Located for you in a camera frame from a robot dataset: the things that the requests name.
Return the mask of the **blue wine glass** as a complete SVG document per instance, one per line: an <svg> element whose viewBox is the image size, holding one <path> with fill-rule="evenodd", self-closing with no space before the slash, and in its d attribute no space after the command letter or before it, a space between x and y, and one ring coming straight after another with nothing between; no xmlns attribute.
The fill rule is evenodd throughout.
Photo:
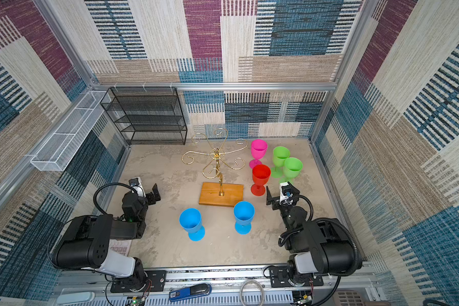
<svg viewBox="0 0 459 306"><path fill-rule="evenodd" d="M179 217L179 223L187 232L191 241L197 242L204 238L205 228L199 210L195 208L184 210Z"/></svg>
<svg viewBox="0 0 459 306"><path fill-rule="evenodd" d="M235 230L241 235L250 233L256 210L248 201L241 201L234 206Z"/></svg>

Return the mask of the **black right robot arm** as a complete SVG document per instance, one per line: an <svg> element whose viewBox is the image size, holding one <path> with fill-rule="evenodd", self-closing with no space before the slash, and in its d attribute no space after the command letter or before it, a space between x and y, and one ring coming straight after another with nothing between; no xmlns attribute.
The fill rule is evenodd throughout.
<svg viewBox="0 0 459 306"><path fill-rule="evenodd" d="M280 195L266 194L266 203L280 212L285 232L278 245L290 252L285 265L269 265L263 270L274 288L311 287L324 283L323 277L336 277L331 291L319 301L312 291L299 292L293 305L323 305L337 291L344 277L363 266L363 257L355 238L336 218L314 218L311 201L291 183L280 186Z"/></svg>

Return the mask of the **wooden rack base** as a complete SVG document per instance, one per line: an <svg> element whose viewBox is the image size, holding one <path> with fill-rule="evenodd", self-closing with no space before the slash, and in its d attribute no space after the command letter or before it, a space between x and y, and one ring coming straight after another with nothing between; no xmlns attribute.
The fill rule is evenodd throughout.
<svg viewBox="0 0 459 306"><path fill-rule="evenodd" d="M243 201L243 185L223 183L222 196L220 195L220 184L213 182L204 182L201 188L199 199L200 205L234 207L237 203Z"/></svg>

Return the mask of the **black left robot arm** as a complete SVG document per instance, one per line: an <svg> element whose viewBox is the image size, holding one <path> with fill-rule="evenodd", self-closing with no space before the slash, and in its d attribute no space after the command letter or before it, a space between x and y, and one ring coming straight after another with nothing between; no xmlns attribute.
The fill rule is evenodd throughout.
<svg viewBox="0 0 459 306"><path fill-rule="evenodd" d="M122 199L123 214L115 218L103 210L98 195L110 184L94 193L93 203L99 215L82 215L68 221L66 231L58 243L51 242L51 264L61 270L90 270L110 276L111 293L161 292L165 286L166 271L148 272L139 258L125 256L110 249L111 240L136 240L143 237L149 206L161 201L158 186L146 193L139 178L129 180L129 190Z"/></svg>

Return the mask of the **white pink calculator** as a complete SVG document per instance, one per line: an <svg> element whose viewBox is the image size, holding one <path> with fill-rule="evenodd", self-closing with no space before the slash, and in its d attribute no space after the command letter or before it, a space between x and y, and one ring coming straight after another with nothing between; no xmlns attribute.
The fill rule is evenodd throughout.
<svg viewBox="0 0 459 306"><path fill-rule="evenodd" d="M132 240L114 240L111 239L109 249L115 251L123 256L129 256L129 251L132 245Z"/></svg>

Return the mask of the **green wine glass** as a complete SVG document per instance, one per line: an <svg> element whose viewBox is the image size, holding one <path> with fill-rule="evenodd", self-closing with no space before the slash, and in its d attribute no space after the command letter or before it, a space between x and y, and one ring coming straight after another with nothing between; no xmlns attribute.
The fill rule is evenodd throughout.
<svg viewBox="0 0 459 306"><path fill-rule="evenodd" d="M284 176L280 179L280 183L290 182L292 183L303 169L303 163L298 158L288 158L284 161L283 174Z"/></svg>
<svg viewBox="0 0 459 306"><path fill-rule="evenodd" d="M271 169L271 176L274 178L280 178L283 176L283 166L286 159L290 157L290 150L283 146L278 146L273 150L272 162L274 167Z"/></svg>

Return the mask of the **light blue flat device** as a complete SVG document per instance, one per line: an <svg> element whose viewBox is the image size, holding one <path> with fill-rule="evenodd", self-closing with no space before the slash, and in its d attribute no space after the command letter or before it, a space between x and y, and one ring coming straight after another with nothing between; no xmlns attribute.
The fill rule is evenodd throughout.
<svg viewBox="0 0 459 306"><path fill-rule="evenodd" d="M92 302L96 297L93 291L85 291L78 293L67 293L57 297L57 305L74 305L78 303L89 303Z"/></svg>

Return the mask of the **red wine glass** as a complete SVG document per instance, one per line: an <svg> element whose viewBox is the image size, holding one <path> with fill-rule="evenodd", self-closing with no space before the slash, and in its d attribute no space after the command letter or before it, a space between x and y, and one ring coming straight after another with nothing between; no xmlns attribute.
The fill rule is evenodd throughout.
<svg viewBox="0 0 459 306"><path fill-rule="evenodd" d="M251 186L251 192L255 196L262 196L266 192L265 185L269 181L271 170L264 164L259 164L252 169L252 180L254 184Z"/></svg>

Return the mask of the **blue black stapler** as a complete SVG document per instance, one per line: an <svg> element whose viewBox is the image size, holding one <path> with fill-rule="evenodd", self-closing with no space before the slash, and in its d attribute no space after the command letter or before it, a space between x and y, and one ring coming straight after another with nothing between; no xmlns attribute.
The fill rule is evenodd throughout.
<svg viewBox="0 0 459 306"><path fill-rule="evenodd" d="M204 297L212 292L212 286L207 283L196 284L190 287L173 290L169 292L168 300L171 303L188 300L192 298Z"/></svg>

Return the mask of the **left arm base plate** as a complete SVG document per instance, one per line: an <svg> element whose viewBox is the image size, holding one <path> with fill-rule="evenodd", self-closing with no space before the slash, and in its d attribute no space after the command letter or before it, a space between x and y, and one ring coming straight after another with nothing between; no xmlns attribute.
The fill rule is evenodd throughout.
<svg viewBox="0 0 459 306"><path fill-rule="evenodd" d="M165 270L145 270L140 279L134 275L122 279L114 279L110 293L148 293L162 292L165 286Z"/></svg>

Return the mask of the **aluminium mounting rail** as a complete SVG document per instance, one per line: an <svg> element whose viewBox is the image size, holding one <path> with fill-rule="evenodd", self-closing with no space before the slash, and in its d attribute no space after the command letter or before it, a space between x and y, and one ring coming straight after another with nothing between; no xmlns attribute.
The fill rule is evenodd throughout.
<svg viewBox="0 0 459 306"><path fill-rule="evenodd" d="M263 270L269 265L193 266L181 268L152 268L165 270L162 292L110 293L111 279L92 272L64 272L59 278L49 305L57 305L60 295L93 291L95 299L74 305L293 305L299 292L314 294L319 301L333 288L336 277L324 276L323 286L272 288ZM204 297L171 303L169 292L196 284L207 283L212 292ZM341 279L337 291L325 305L378 305L387 298L369 263L355 274Z"/></svg>

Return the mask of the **magenta wine glass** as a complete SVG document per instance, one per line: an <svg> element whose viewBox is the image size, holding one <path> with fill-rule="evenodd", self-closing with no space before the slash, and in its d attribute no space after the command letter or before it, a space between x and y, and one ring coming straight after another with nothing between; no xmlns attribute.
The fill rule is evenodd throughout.
<svg viewBox="0 0 459 306"><path fill-rule="evenodd" d="M268 149L268 144L266 141L261 139L256 139L251 143L251 154L253 160L249 163L249 167L253 169L257 165L262 164L261 159L265 156Z"/></svg>

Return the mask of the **black mesh shelf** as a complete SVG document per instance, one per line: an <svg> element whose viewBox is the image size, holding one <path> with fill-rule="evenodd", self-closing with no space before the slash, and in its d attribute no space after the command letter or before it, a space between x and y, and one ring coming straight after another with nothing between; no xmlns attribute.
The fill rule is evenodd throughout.
<svg viewBox="0 0 459 306"><path fill-rule="evenodd" d="M111 87L100 105L129 145L184 145L187 122L170 87Z"/></svg>

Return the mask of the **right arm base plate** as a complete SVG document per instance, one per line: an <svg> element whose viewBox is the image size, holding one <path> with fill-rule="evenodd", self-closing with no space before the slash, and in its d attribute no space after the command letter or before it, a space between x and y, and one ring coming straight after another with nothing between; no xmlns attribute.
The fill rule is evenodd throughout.
<svg viewBox="0 0 459 306"><path fill-rule="evenodd" d="M263 270L265 278L270 280L272 288L323 286L321 276L315 274L298 274L287 266L269 265Z"/></svg>

